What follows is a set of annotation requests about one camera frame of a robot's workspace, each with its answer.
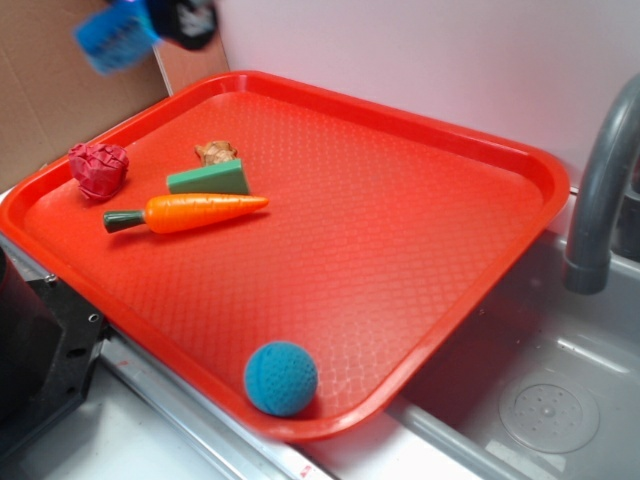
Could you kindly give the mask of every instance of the brown crumpled toy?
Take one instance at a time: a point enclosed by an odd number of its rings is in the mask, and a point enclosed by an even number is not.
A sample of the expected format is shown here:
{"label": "brown crumpled toy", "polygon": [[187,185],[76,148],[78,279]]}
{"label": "brown crumpled toy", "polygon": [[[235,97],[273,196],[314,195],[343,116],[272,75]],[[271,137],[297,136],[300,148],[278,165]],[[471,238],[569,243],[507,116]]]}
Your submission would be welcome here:
{"label": "brown crumpled toy", "polygon": [[129,158],[118,145],[79,143],[69,150],[69,166],[86,198],[108,200],[122,187]]}
{"label": "brown crumpled toy", "polygon": [[196,153],[200,156],[202,166],[206,167],[233,160],[238,151],[229,142],[217,140],[207,143],[204,147],[196,145]]}

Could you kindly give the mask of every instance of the tray rim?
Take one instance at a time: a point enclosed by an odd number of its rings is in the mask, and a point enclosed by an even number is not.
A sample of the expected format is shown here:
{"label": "tray rim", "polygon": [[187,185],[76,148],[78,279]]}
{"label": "tray rim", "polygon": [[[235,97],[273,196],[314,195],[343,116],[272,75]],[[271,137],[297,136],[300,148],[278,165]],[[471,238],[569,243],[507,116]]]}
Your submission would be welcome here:
{"label": "tray rim", "polygon": [[[104,132],[89,143],[130,144],[137,138],[162,125],[166,120],[195,107],[205,99],[230,92],[254,92],[293,103],[303,108],[311,108],[327,115],[335,116],[340,114],[341,119],[345,119],[344,117],[347,116],[348,118],[346,119],[353,123],[392,133],[412,141],[420,142],[419,137],[425,135],[426,128],[439,135],[436,142],[437,145],[435,145],[436,148],[441,148],[448,152],[451,152],[452,149],[447,149],[447,146],[458,145],[458,142],[461,141],[471,142],[476,147],[475,155],[472,156],[465,152],[464,157],[512,171],[529,179],[539,189],[543,197],[543,205],[535,221],[531,222],[523,230],[518,239],[512,242],[492,262],[489,268],[458,298],[453,307],[434,324],[429,331],[429,335],[425,335],[425,337],[429,338],[421,339],[407,353],[401,364],[384,378],[363,402],[345,413],[319,419],[282,419],[262,414],[255,409],[253,409],[255,411],[248,411],[244,408],[239,408],[236,404],[237,392],[219,380],[217,375],[206,371],[179,349],[173,348],[171,339],[166,338],[151,325],[144,322],[144,325],[138,325],[133,329],[121,328],[125,336],[130,337],[150,351],[152,355],[198,390],[202,391],[202,385],[213,384],[217,395],[212,398],[209,392],[203,392],[205,396],[217,402],[222,408],[249,427],[265,435],[290,442],[328,438],[359,424],[384,409],[391,402],[402,386],[411,378],[411,374],[428,361],[437,347],[464,321],[464,318],[480,299],[502,278],[513,263],[520,258],[544,231],[548,223],[564,207],[569,196],[569,178],[567,172],[555,157],[538,148],[255,71],[229,72],[203,79]],[[287,92],[288,95],[293,92],[295,98],[282,98],[282,92]],[[385,128],[382,128],[382,122],[379,120],[389,117],[392,117],[394,121],[386,122]],[[139,122],[145,123],[145,132],[132,135],[128,130],[129,127]],[[493,153],[490,162],[487,161],[487,156],[483,155],[484,152],[489,151]],[[521,161],[514,162],[514,157]],[[540,183],[532,180],[531,177],[536,175]],[[60,278],[73,285],[83,296],[88,299],[95,299],[100,297],[100,292],[96,285],[93,285],[81,275],[77,275],[72,265],[43,249],[35,239],[20,228],[20,219],[41,196],[55,190],[71,178],[67,155],[63,155],[44,169],[25,178],[14,187],[0,204],[0,230],[45,268],[55,272]],[[105,309],[104,313],[107,318],[132,315],[126,305],[121,305],[118,302],[116,302],[115,306]]]}

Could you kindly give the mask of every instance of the white wall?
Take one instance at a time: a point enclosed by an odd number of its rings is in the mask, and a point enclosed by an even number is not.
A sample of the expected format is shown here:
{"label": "white wall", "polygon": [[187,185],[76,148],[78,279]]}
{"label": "white wall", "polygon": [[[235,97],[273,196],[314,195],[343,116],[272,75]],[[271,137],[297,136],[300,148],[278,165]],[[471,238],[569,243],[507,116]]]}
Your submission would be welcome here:
{"label": "white wall", "polygon": [[254,69],[537,146],[577,185],[640,72],[639,0],[218,0]]}

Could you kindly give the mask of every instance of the orange plastic tray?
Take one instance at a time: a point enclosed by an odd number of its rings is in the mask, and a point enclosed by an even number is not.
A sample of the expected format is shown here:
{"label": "orange plastic tray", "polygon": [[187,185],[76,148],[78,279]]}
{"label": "orange plastic tray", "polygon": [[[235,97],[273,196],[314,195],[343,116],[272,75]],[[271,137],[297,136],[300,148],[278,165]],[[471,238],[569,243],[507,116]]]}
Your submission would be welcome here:
{"label": "orange plastic tray", "polygon": [[[238,149],[265,210],[180,234],[105,232],[103,212],[168,193],[211,140]],[[0,228],[238,420],[292,442],[384,408],[569,191],[540,150],[256,72],[202,81],[94,143],[131,160],[112,200],[84,200],[63,157],[11,192]],[[272,340],[318,365],[316,398],[293,418],[244,393],[247,360]]]}

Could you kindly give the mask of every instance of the faucet spout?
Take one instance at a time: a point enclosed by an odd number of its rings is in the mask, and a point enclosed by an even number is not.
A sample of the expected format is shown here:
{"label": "faucet spout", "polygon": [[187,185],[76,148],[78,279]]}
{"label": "faucet spout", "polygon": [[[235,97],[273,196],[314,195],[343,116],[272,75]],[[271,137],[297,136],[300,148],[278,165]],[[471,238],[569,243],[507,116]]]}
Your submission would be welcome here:
{"label": "faucet spout", "polygon": [[606,286],[614,227],[639,156],[640,74],[609,109],[582,177],[562,269],[568,290],[590,295]]}

